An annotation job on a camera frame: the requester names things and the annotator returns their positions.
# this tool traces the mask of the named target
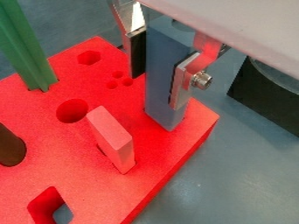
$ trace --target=green pole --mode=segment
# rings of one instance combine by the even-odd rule
[[[58,78],[16,0],[0,0],[0,48],[30,90],[47,92]]]

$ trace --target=red foam block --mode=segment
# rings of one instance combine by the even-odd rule
[[[99,148],[126,174],[136,165],[132,136],[103,106],[88,112],[87,118]]]
[[[36,197],[51,186],[58,192],[48,194],[50,206],[43,204],[44,224],[52,223],[47,217],[62,201],[71,223],[128,223],[204,142],[219,116],[191,100],[183,122],[167,132],[144,113],[146,77],[128,78],[127,56],[102,38],[54,56],[51,64],[60,82],[47,93],[30,92],[16,74],[0,81],[0,122],[27,145],[24,161],[0,166],[0,223],[34,223],[30,205],[39,204]],[[100,105],[135,141],[136,165],[126,175],[100,153],[84,117]]]

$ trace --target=black base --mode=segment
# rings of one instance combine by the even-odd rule
[[[299,137],[299,95],[279,87],[255,69],[248,58],[228,96]]]

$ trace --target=gray floor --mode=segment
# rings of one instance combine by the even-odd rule
[[[95,35],[120,44],[104,0],[19,2],[48,56]],[[299,138],[226,96],[243,59],[231,50],[210,68],[211,88],[194,91],[220,120],[135,223],[299,223]],[[3,55],[0,63],[6,77],[14,69]]]

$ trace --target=metal bracket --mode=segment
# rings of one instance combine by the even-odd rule
[[[128,56],[128,72],[136,78],[146,72],[146,19],[140,3],[107,0],[122,33]]]
[[[216,39],[196,31],[192,43],[199,51],[174,69],[170,106],[178,110],[192,97],[191,87],[204,90],[211,84],[211,76],[204,69],[230,49]]]

